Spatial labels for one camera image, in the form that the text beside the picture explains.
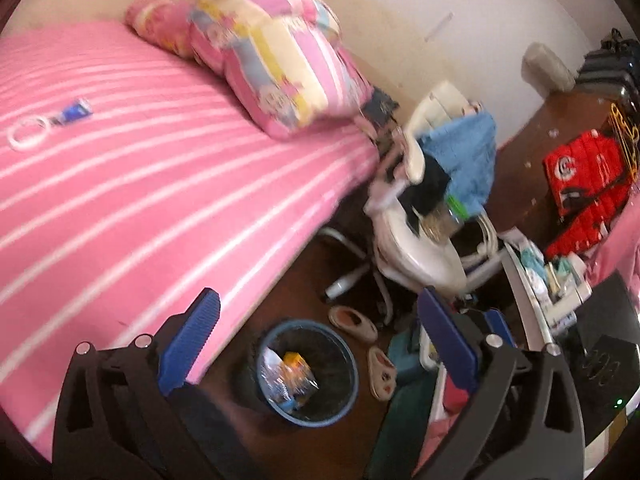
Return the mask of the trash in bin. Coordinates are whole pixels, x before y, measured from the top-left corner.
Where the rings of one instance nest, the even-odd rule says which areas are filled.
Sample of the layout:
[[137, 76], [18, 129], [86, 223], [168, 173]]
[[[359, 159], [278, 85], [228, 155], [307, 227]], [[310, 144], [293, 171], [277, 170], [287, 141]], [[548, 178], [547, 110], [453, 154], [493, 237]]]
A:
[[287, 413], [302, 408], [319, 391], [310, 366], [296, 352], [279, 356], [267, 348], [262, 352], [259, 374], [265, 385], [265, 397]]

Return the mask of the blue trash bin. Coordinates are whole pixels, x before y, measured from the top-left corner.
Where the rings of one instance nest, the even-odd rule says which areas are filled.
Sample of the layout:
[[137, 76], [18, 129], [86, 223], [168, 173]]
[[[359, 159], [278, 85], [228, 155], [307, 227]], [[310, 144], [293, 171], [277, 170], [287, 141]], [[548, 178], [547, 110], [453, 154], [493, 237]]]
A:
[[329, 326], [289, 318], [266, 330], [253, 358], [256, 396], [294, 426], [323, 428], [344, 418], [359, 390], [358, 366]]

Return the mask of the beige slipper near bin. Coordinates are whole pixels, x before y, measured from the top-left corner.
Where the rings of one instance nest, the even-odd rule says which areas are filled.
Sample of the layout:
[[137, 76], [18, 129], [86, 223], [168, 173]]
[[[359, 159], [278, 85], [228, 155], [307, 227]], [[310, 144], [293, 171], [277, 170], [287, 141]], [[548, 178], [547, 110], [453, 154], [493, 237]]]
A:
[[378, 347], [368, 351], [369, 385], [372, 396], [381, 402], [389, 401], [397, 386], [397, 370], [385, 352]]

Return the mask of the white office chair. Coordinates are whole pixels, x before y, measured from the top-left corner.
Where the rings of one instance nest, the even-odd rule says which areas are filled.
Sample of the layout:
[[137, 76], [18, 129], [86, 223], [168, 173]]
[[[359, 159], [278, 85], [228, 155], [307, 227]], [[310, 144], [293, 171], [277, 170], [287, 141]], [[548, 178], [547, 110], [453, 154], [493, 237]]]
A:
[[363, 206], [372, 223], [367, 246], [337, 229], [321, 229], [360, 261], [324, 291], [324, 299], [334, 304], [370, 274], [387, 325], [396, 310], [389, 281], [413, 292], [433, 286], [448, 299], [480, 286], [498, 261], [497, 234], [484, 209], [496, 155], [491, 114], [448, 80], [431, 88], [393, 131], [369, 186]]

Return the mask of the beige slipper near chair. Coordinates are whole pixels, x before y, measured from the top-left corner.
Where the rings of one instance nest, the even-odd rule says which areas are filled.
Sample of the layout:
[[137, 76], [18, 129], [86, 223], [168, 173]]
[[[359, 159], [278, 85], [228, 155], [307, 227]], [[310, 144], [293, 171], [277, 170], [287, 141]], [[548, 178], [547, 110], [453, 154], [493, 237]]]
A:
[[378, 340], [378, 329], [370, 318], [351, 307], [332, 307], [328, 318], [334, 327], [366, 344], [374, 344]]

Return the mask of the jar with green lid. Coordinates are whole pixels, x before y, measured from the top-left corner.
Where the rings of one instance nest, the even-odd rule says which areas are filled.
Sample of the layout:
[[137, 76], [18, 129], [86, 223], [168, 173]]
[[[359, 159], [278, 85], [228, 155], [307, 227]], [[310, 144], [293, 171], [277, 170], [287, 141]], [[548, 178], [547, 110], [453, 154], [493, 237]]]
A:
[[470, 218], [465, 206], [452, 195], [446, 196], [421, 220], [424, 233], [437, 244], [445, 244]]

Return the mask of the pink striped bed sheet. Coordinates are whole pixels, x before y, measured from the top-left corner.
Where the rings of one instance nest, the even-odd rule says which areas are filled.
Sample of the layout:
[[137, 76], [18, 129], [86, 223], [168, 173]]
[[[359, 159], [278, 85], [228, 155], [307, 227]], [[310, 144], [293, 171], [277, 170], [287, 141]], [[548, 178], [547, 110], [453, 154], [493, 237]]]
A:
[[199, 380], [378, 162], [352, 122], [271, 139], [223, 80], [117, 22], [2, 39], [4, 142], [78, 99], [90, 117], [1, 148], [1, 405], [43, 455], [78, 344], [126, 346], [208, 287]]

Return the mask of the black garment on chair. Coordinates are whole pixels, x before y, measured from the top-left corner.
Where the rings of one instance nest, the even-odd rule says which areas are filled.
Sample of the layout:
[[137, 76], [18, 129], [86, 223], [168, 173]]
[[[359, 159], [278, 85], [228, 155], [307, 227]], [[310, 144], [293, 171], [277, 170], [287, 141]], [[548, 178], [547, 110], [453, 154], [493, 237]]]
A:
[[429, 214], [444, 198], [450, 182], [449, 174], [429, 154], [424, 156], [423, 180], [409, 185], [399, 196], [406, 213], [406, 223], [416, 237], [420, 236], [420, 219]]

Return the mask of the red packaging bag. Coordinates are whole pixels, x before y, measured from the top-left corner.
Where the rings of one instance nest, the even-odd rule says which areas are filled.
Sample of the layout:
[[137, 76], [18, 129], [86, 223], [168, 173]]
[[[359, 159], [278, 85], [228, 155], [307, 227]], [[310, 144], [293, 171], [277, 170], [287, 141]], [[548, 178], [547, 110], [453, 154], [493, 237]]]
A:
[[546, 257], [588, 252], [605, 238], [628, 200], [631, 176], [615, 136], [586, 130], [544, 158], [561, 229]]

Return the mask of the blue towel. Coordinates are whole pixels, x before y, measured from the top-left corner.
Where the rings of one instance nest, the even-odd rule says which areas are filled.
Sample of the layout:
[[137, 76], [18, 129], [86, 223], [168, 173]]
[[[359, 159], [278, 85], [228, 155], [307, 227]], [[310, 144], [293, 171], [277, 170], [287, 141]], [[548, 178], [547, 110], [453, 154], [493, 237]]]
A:
[[433, 157], [450, 177], [446, 195], [454, 196], [469, 217], [484, 212], [494, 184], [496, 134], [495, 119], [481, 110], [418, 137], [423, 153]]

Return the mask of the white tape roll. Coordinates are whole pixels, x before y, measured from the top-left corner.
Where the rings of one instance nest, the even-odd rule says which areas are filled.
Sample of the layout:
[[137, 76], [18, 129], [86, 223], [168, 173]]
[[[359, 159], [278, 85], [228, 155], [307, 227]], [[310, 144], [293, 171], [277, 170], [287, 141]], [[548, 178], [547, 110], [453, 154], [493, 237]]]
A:
[[19, 120], [6, 130], [9, 147], [17, 152], [27, 152], [38, 148], [47, 139], [52, 129], [50, 120], [32, 116]]

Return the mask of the blue crumpled snack wrapper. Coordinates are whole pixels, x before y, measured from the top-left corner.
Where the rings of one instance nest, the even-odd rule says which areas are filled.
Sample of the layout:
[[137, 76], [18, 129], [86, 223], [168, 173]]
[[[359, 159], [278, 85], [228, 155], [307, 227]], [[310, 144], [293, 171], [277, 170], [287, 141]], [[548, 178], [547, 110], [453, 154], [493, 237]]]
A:
[[84, 99], [78, 99], [64, 107], [58, 114], [49, 118], [50, 123], [56, 126], [66, 126], [88, 118], [92, 115], [90, 104]]

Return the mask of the pink floral pillow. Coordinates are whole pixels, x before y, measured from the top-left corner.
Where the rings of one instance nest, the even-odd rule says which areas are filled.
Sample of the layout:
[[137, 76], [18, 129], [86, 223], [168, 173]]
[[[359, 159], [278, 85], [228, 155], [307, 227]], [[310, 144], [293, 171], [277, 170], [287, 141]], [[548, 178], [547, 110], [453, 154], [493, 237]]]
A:
[[136, 0], [125, 12], [125, 23], [149, 44], [192, 60], [192, 10], [189, 0]]

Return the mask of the striped cartoon quilt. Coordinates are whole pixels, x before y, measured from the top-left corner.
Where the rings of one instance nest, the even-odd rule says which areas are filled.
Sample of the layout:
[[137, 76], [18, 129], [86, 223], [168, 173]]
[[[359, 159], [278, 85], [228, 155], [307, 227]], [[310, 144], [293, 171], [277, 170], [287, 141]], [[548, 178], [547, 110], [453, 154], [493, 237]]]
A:
[[323, 0], [196, 0], [190, 39], [196, 58], [273, 139], [352, 119], [373, 93]]

